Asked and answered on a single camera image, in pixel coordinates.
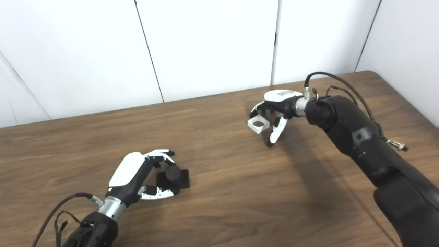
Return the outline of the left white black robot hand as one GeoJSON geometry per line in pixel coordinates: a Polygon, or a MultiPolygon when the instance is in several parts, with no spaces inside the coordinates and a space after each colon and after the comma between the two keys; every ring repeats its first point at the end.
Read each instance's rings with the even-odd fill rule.
{"type": "Polygon", "coordinates": [[[105,197],[112,197],[129,207],[139,200],[159,200],[172,197],[188,186],[188,171],[176,165],[171,150],[152,150],[149,153],[129,153],[124,157],[108,184],[105,197]],[[160,168],[161,162],[168,165],[157,175],[157,186],[143,183],[153,168],[160,168]]]}

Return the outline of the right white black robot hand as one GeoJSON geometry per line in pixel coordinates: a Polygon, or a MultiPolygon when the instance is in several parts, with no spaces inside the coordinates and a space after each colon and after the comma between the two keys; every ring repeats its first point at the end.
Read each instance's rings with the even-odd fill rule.
{"type": "Polygon", "coordinates": [[[303,94],[298,91],[291,90],[272,90],[264,94],[264,100],[257,103],[250,112],[250,118],[257,116],[259,111],[276,111],[279,114],[273,122],[272,131],[267,141],[268,147],[278,141],[280,135],[284,131],[288,120],[298,117],[296,113],[296,102],[303,98],[303,94]]]}

